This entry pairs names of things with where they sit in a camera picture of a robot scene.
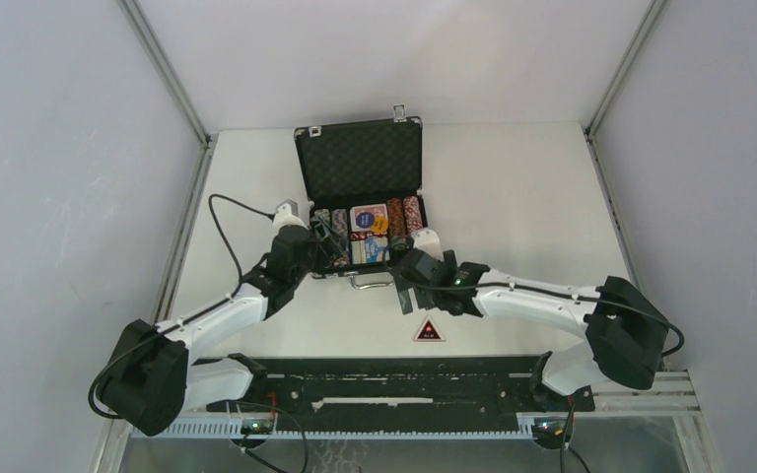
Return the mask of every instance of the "white wall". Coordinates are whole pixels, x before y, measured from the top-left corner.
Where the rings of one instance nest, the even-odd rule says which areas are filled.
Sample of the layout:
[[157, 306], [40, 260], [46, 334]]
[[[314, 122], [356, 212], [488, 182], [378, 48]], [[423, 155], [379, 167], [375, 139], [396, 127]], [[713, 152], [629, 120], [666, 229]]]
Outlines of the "white wall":
[[757, 2], [671, 2], [599, 146], [723, 466], [757, 471]]
[[197, 155], [115, 2], [0, 2], [0, 472], [88, 468]]
[[212, 130], [581, 121], [649, 0], [142, 0]]

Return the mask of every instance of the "yellow sticker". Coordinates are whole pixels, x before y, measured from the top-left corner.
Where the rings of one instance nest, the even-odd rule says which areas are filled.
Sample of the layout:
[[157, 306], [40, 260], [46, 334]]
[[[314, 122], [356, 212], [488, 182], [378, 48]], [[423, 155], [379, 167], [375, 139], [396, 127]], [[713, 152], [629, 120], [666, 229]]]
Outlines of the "yellow sticker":
[[373, 231], [374, 234], [383, 234], [387, 231], [387, 225], [388, 222], [385, 217], [376, 215], [376, 221], [373, 222], [373, 226], [370, 227], [370, 230]]

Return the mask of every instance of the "white table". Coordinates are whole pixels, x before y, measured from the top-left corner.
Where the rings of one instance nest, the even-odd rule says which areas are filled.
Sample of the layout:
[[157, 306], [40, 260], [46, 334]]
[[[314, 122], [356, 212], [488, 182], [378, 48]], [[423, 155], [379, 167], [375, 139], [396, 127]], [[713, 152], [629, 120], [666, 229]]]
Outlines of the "white table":
[[[272, 211], [285, 199], [308, 216], [293, 130], [220, 133], [187, 250], [172, 316], [222, 297], [236, 270], [219, 239], [207, 196], [223, 193]], [[423, 196], [430, 227], [458, 261], [521, 278], [599, 285], [627, 277], [617, 238], [577, 123], [425, 124]], [[228, 203], [217, 213], [247, 271], [271, 244], [270, 223]], [[360, 281], [387, 280], [387, 275]], [[444, 343], [414, 342], [426, 313]], [[567, 348], [575, 337], [515, 320], [402, 315], [393, 288], [355, 291], [347, 279], [306, 278], [295, 299], [212, 352], [252, 357], [529, 355]]]

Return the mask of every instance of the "robotic arm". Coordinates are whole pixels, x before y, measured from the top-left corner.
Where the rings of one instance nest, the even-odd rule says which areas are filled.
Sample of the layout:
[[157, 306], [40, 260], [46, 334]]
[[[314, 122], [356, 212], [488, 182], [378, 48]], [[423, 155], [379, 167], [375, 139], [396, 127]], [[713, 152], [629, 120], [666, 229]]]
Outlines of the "robotic arm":
[[[155, 326], [136, 320], [126, 326], [90, 390], [95, 412], [112, 417], [99, 412], [96, 395], [117, 416], [153, 436], [182, 411], [245, 396], [253, 380], [252, 361], [196, 362], [290, 302], [322, 251], [322, 238], [298, 217], [294, 202], [281, 204], [273, 222], [277, 235], [262, 259], [264, 266], [260, 261], [242, 276], [233, 294], [187, 318]], [[654, 382], [667, 327], [672, 326], [627, 281], [609, 277], [600, 287], [565, 287], [518, 279], [482, 264], [457, 265], [453, 252], [442, 253], [439, 238], [429, 229], [414, 233], [412, 246], [392, 274], [400, 296], [414, 289], [420, 308], [517, 317], [583, 339], [569, 350], [541, 357], [533, 379], [539, 396], [566, 396], [607, 379], [636, 389]]]

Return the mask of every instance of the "warning label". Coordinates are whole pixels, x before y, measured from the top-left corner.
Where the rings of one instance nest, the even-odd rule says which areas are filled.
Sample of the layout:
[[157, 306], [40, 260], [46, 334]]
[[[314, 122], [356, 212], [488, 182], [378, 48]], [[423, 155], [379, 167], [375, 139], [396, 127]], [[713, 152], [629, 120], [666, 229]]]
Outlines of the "warning label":
[[428, 316], [425, 318], [425, 322], [422, 324], [422, 327], [420, 327], [419, 331], [416, 332], [416, 338], [414, 338], [413, 341], [414, 342], [445, 342], [446, 339], [443, 338], [443, 335], [437, 329], [437, 325], [434, 323], [433, 320], [431, 320], [431, 317]]

